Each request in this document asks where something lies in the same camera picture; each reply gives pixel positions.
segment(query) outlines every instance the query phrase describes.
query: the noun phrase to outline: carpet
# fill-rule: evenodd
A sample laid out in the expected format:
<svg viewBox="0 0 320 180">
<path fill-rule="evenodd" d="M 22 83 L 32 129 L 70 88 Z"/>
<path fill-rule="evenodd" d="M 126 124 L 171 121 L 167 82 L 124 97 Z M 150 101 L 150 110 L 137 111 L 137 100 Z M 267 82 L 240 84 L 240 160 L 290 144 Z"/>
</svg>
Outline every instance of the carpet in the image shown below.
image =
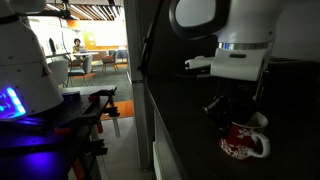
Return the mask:
<svg viewBox="0 0 320 180">
<path fill-rule="evenodd" d="M 134 115 L 132 100 L 114 102 L 114 106 L 118 107 L 118 113 L 120 113 L 120 116 L 118 118 L 131 117 Z M 112 118 L 107 114 L 102 114 L 100 117 L 101 121 L 110 119 Z"/>
</svg>

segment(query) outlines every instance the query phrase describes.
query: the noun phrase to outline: floor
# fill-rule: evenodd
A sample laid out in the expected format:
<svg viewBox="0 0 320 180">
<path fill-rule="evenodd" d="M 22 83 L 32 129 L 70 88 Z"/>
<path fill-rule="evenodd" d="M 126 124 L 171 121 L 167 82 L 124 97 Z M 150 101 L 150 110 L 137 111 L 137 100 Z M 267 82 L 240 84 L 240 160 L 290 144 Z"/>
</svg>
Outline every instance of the floor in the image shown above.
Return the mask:
<svg viewBox="0 0 320 180">
<path fill-rule="evenodd" d="M 101 65 L 93 66 L 96 70 L 92 77 L 95 85 L 117 85 L 115 101 L 132 99 L 132 87 L 127 76 L 126 68 L 114 71 L 107 67 L 107 71 L 101 72 Z M 83 79 L 73 79 L 74 86 L 85 86 Z M 118 119 L 120 138 L 116 138 L 112 120 L 102 121 L 103 133 L 100 138 L 104 139 L 108 148 L 107 155 L 98 156 L 100 174 L 103 180 L 156 180 L 154 171 L 139 169 L 137 136 L 134 117 Z M 69 173 L 69 179 L 75 180 L 73 171 Z"/>
</svg>

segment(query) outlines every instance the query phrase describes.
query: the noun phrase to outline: red mug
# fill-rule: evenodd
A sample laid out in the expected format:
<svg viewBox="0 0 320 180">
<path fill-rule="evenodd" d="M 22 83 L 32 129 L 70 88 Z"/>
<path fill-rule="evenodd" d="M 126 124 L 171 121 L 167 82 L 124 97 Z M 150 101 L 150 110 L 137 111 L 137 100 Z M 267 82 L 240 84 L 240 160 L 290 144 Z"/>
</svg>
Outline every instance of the red mug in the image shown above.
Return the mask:
<svg viewBox="0 0 320 180">
<path fill-rule="evenodd" d="M 226 137 L 220 139 L 220 147 L 240 160 L 249 157 L 265 158 L 270 154 L 270 141 L 262 134 L 267 125 L 268 119 L 259 112 L 244 125 L 232 122 Z"/>
</svg>

